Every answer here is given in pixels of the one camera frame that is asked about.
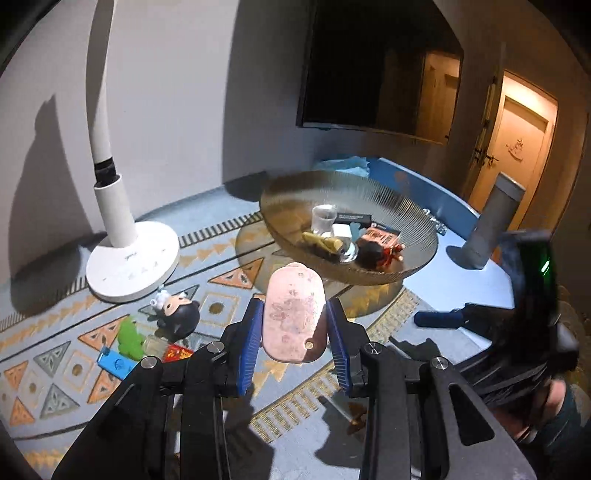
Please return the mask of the person's right hand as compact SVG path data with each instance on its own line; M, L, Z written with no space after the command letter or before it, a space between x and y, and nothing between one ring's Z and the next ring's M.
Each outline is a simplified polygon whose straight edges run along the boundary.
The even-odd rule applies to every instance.
M516 443L532 442L539 432L551 425L561 431L567 419L579 414L569 383L560 377L546 381L512 404L491 411Z

